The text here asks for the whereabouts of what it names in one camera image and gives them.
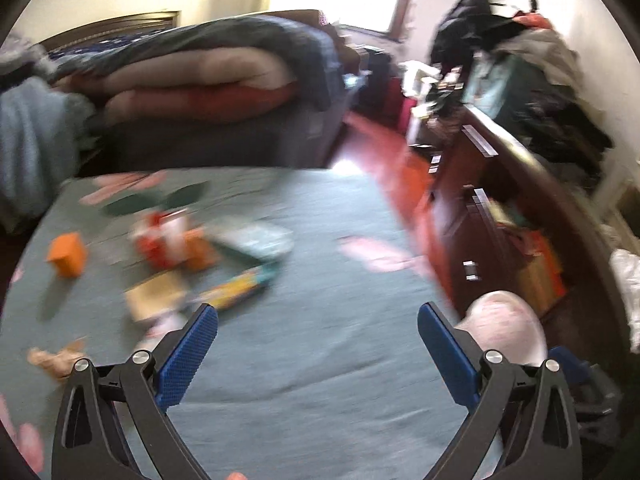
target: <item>red cushion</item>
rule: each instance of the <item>red cushion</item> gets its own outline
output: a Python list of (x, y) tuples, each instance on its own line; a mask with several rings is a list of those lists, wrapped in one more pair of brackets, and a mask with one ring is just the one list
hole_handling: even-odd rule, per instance
[(252, 88), (238, 83), (138, 88), (113, 97), (105, 106), (105, 112), (111, 123), (139, 117), (234, 123), (267, 113), (289, 101), (297, 92), (297, 83), (274, 90)]

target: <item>wooden floor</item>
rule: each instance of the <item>wooden floor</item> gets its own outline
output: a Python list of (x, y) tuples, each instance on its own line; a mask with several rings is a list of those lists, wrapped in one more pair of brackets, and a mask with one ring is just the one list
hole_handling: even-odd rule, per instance
[[(345, 123), (348, 130), (330, 168), (343, 174), (372, 176), (410, 234), (415, 253), (428, 254), (436, 270), (437, 266), (445, 266), (444, 255), (434, 252), (434, 231), (427, 207), (427, 191), (433, 181), (429, 163), (415, 155), (404, 137), (391, 128), (354, 112), (346, 116)], [(450, 284), (442, 286), (450, 297)]]

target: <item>dark wood cabinet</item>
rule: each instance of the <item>dark wood cabinet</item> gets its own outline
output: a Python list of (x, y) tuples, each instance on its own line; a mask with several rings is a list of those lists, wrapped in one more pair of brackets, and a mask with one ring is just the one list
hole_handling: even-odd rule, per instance
[(442, 153), (430, 196), (430, 257), (435, 254), (433, 266), (460, 316), (486, 292), (519, 292), (516, 277), (523, 262), (494, 224), (488, 197), (517, 203), (561, 261), (568, 292), (541, 320), (548, 343), (567, 346), (579, 358), (599, 363), (619, 383), (625, 381), (629, 330), (604, 241), (561, 183), (472, 106)]

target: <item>orange block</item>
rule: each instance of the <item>orange block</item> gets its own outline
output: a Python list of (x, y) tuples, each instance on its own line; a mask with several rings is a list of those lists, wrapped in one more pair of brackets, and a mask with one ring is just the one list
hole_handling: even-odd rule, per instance
[(185, 232), (184, 244), (187, 253), (187, 268), (193, 272), (208, 269), (218, 262), (218, 254), (204, 238), (202, 229)]
[(47, 261), (63, 278), (77, 278), (84, 270), (86, 248), (80, 233), (66, 233), (52, 241)]

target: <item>gray blanket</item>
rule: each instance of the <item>gray blanket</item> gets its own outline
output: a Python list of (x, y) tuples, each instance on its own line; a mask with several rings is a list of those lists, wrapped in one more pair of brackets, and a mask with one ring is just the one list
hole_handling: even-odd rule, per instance
[(42, 215), (76, 174), (93, 112), (85, 97), (54, 92), (38, 77), (0, 94), (0, 224), (8, 232)]
[(344, 90), (342, 65), (326, 33), (274, 16), (239, 16), (172, 28), (99, 53), (60, 58), (54, 78), (73, 72), (109, 75), (125, 65), (182, 50), (252, 46), (280, 56), (298, 78), (304, 98), (327, 110)]

